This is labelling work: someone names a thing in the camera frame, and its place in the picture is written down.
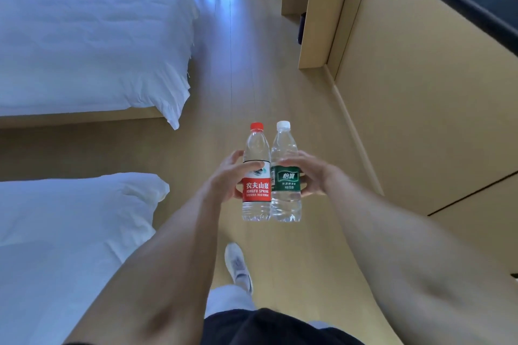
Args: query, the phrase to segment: clear water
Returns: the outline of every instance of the clear water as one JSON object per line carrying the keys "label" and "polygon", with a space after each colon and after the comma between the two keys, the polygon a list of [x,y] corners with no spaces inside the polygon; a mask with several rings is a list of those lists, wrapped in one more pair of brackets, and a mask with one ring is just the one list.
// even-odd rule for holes
{"label": "clear water", "polygon": [[[270,147],[261,130],[252,130],[244,150],[243,161],[271,161]],[[243,202],[243,219],[245,221],[268,221],[270,219],[270,202]]]}
{"label": "clear water", "polygon": [[[271,147],[271,165],[287,156],[298,154],[297,144],[288,129],[278,130],[274,144]],[[302,201],[300,191],[272,191],[270,215],[283,222],[301,220]]]}

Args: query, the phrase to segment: wooden bed frame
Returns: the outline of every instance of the wooden bed frame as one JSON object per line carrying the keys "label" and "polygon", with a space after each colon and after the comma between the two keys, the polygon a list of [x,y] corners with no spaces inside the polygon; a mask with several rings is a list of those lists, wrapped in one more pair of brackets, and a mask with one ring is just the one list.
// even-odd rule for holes
{"label": "wooden bed frame", "polygon": [[122,111],[52,113],[49,115],[0,116],[0,129],[74,125],[96,121],[150,119],[164,117],[154,106]]}

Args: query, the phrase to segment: person's right hand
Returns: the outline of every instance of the person's right hand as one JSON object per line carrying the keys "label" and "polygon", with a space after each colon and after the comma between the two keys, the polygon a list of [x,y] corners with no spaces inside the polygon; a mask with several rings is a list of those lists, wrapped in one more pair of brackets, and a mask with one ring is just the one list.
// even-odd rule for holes
{"label": "person's right hand", "polygon": [[298,151],[298,157],[281,159],[279,165],[298,166],[304,173],[301,176],[301,184],[306,183],[307,185],[301,190],[302,196],[325,194],[325,182],[336,168],[302,150]]}

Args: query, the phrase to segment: bottle with white cap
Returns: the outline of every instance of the bottle with white cap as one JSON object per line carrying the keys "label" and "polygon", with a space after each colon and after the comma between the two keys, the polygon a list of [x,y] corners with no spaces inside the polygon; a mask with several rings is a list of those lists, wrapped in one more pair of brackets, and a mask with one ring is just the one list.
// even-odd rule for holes
{"label": "bottle with white cap", "polygon": [[243,162],[264,161],[262,169],[248,172],[242,180],[245,221],[267,221],[270,218],[270,147],[263,131],[262,123],[252,123],[244,150]]}
{"label": "bottle with white cap", "polygon": [[298,155],[290,129],[289,121],[278,122],[277,135],[271,147],[270,217],[283,222],[300,221],[302,215],[301,170],[296,166],[277,165],[282,158]]}

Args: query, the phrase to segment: black trash can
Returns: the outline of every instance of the black trash can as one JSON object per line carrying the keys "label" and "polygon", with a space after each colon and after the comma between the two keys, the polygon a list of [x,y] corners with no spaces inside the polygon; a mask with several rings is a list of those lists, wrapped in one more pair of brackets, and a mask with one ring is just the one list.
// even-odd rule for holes
{"label": "black trash can", "polygon": [[298,27],[298,37],[297,42],[299,45],[302,45],[302,37],[304,36],[304,24],[306,23],[306,13],[301,14],[301,24]]}

